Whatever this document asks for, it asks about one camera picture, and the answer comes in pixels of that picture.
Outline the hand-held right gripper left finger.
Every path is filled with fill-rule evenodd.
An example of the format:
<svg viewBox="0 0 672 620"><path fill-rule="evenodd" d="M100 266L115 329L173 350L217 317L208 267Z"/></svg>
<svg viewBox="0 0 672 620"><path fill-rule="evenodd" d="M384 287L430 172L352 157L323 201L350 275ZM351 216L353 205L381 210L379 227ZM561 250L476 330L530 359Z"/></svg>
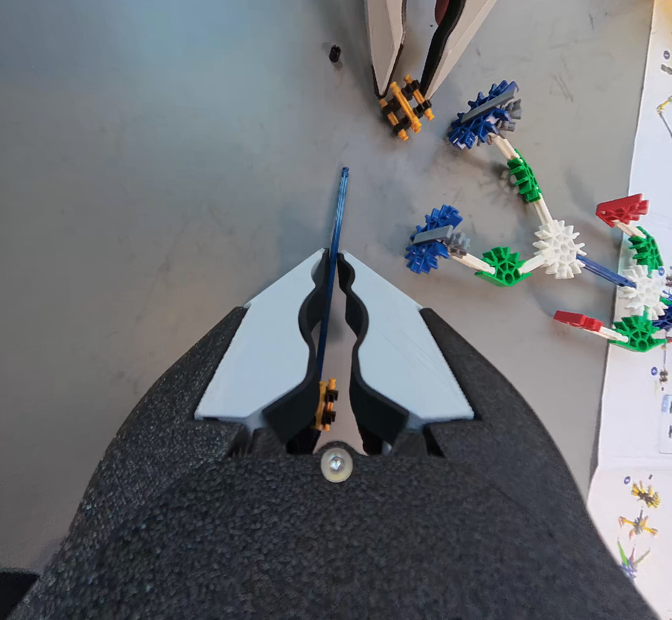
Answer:
<svg viewBox="0 0 672 620"><path fill-rule="evenodd" d="M195 419L268 428L284 444L308 428L320 394L312 332L326 307L328 271L322 248L245 305Z"/></svg>

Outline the multicoloured construction toy model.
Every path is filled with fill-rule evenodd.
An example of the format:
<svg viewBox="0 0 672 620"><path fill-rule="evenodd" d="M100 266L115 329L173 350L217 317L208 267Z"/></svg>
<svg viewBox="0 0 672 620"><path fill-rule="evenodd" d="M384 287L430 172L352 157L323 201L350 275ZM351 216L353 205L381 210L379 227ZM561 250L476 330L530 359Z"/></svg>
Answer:
<svg viewBox="0 0 672 620"><path fill-rule="evenodd" d="M522 154L505 137L521 119L518 86L503 80L488 93L480 92L450 123L448 143L460 150L494 145L505 157L505 179L529 205L540 221L534 232L533 255L522 259L508 246L495 246L476 256L469 252L470 239L459 231L462 216L451 205L434 208L409 238L405 250L407 268L430 273L439 259L453 259L475 272L475 276L500 288L511 288L542 270L557 280L569 280L590 272L616 286L619 317L609 326L581 313L556 311L554 320L593 335L611 345L636 353L663 347L671 342L671 274L666 273L656 239L637 221L649 211L649 201L640 194L597 205L595 215L626 238L630 251L627 267L614 272L590 259L580 234L563 220L552 217L536 176Z"/></svg>

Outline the black orange toy wheel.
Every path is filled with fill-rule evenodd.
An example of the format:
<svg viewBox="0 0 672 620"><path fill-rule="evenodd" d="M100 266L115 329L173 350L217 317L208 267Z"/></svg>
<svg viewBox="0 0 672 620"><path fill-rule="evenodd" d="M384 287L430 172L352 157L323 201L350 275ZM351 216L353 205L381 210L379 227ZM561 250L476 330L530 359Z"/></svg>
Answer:
<svg viewBox="0 0 672 620"><path fill-rule="evenodd" d="M320 381L318 386L318 406L312 426L317 431L329 431L336 418L335 403L339 397L337 382L336 379L329 378L328 380Z"/></svg>
<svg viewBox="0 0 672 620"><path fill-rule="evenodd" d="M417 79L407 74L404 84L399 86L397 82L390 84L391 98L379 99L382 115L390 123L392 133L402 142L408 141L408 133L421 131L421 119L427 121L434 119L432 104L421 92L421 86Z"/></svg>

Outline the white instruction sheet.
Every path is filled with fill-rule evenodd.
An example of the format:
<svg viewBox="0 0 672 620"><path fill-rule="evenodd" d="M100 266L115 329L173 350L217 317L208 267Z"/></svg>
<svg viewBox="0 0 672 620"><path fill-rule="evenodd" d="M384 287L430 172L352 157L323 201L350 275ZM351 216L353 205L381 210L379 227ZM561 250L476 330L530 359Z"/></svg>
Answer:
<svg viewBox="0 0 672 620"><path fill-rule="evenodd" d="M671 0L654 0L629 192L671 282ZM671 618L671 331L646 353L609 347L588 507L617 564Z"/></svg>

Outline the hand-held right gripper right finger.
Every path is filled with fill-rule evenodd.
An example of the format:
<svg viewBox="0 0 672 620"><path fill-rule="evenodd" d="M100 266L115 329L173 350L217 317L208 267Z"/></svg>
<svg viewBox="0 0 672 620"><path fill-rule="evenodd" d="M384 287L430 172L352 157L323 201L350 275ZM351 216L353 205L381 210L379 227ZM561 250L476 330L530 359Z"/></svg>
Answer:
<svg viewBox="0 0 672 620"><path fill-rule="evenodd" d="M349 253L337 257L345 319L356 336L349 399L367 455L405 433L471 421L475 411L414 299Z"/></svg>

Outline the thin blue toy rod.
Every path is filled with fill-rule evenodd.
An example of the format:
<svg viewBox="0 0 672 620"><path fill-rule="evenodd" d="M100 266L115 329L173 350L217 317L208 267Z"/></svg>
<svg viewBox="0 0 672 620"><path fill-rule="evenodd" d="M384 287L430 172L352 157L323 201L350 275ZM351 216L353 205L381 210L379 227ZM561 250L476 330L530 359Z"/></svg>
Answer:
<svg viewBox="0 0 672 620"><path fill-rule="evenodd" d="M326 352L329 321L331 314L331 303L333 298L333 289L335 284L335 275L337 273L337 254L340 247L341 229L343 223L343 216L345 212L345 201L348 191L349 182L349 168L343 167L341 171L339 191L337 196L337 206L335 210L335 221L332 231L331 246L329 248L329 268L327 271L327 288L326 288L326 308L321 319L320 332L318 338L318 347L316 353L316 361L318 368L319 381L323 377L324 356Z"/></svg>

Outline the person's right leg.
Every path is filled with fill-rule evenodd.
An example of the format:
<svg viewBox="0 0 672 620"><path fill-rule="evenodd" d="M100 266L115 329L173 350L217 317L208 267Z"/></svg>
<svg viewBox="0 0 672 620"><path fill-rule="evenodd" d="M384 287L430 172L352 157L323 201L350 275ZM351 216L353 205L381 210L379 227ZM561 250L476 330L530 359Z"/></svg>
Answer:
<svg viewBox="0 0 672 620"><path fill-rule="evenodd" d="M29 570L1 569L1 619L11 614L39 577Z"/></svg>

